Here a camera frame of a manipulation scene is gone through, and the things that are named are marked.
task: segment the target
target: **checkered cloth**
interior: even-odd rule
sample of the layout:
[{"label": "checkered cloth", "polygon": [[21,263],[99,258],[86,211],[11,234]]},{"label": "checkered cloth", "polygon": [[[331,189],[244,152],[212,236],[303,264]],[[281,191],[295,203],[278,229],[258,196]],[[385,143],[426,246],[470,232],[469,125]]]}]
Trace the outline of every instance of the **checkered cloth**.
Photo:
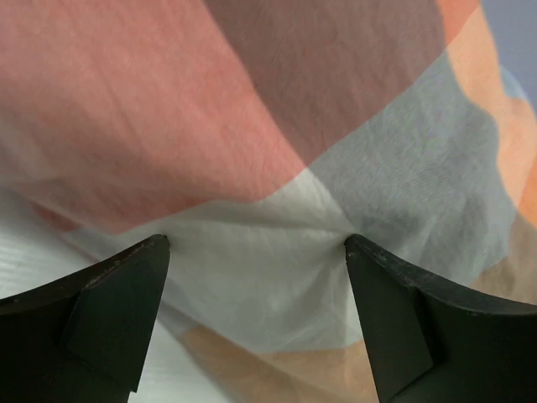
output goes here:
[{"label": "checkered cloth", "polygon": [[343,241],[537,301],[537,124],[475,0],[0,3],[0,183],[238,401],[375,401]]}]

